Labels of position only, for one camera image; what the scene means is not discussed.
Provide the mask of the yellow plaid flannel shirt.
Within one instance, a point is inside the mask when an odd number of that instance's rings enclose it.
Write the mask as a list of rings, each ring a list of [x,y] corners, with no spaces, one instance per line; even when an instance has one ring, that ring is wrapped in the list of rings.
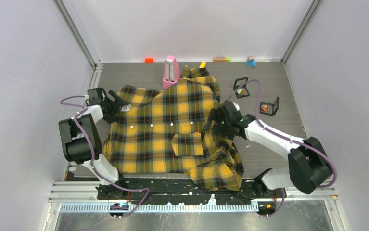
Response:
[[[202,189],[240,189],[244,167],[233,140],[204,128],[220,99],[206,68],[185,67],[165,90],[125,85],[117,94],[131,108],[117,113],[103,155],[121,173],[182,173]]]

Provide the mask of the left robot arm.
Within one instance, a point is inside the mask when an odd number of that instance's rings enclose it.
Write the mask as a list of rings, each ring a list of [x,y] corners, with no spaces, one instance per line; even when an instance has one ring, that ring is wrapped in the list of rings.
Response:
[[[103,144],[96,124],[105,121],[111,124],[117,114],[128,111],[127,104],[113,90],[93,88],[81,96],[83,104],[75,116],[59,121],[62,150],[68,162],[75,162],[88,168],[100,181],[99,192],[110,193],[116,199],[123,199],[128,187],[120,180],[121,174],[103,155]]]

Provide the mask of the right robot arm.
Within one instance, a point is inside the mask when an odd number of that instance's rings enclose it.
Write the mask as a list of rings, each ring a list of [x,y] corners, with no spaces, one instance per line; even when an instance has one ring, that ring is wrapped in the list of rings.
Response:
[[[287,168],[268,168],[255,177],[255,192],[260,197],[268,197],[276,189],[289,187],[311,194],[334,173],[318,139],[291,136],[254,115],[242,115],[235,102],[226,100],[218,108],[211,109],[204,128],[212,129],[213,134],[221,138],[239,136],[259,143],[288,162]]]

